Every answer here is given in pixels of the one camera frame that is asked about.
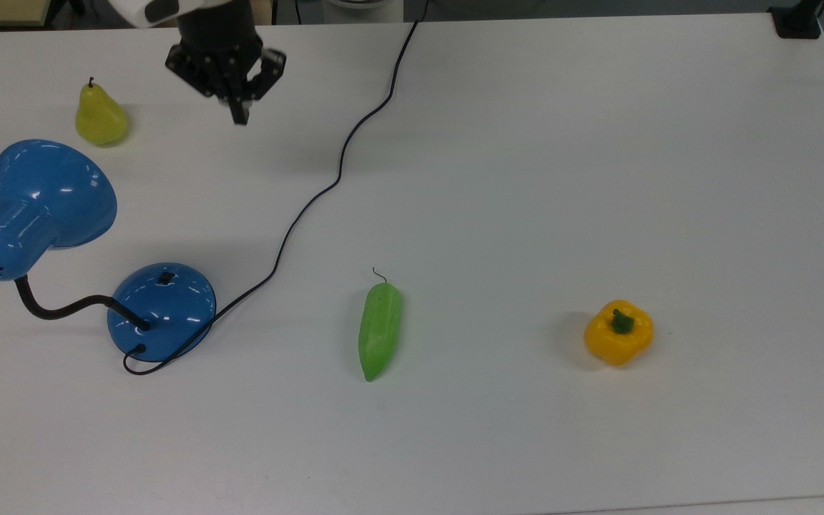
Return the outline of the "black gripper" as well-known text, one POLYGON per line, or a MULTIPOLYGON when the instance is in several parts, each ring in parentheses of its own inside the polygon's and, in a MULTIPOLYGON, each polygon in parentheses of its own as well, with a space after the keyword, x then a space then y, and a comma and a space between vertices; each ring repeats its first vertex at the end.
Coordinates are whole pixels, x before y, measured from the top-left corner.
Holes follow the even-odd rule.
POLYGON ((216 98, 230 110, 233 123, 245 126, 250 107, 282 77, 287 56, 263 48, 249 1, 229 1, 196 9, 177 19, 179 44, 171 46, 165 65, 203 97, 216 98), (260 71, 249 79, 255 62, 260 71))

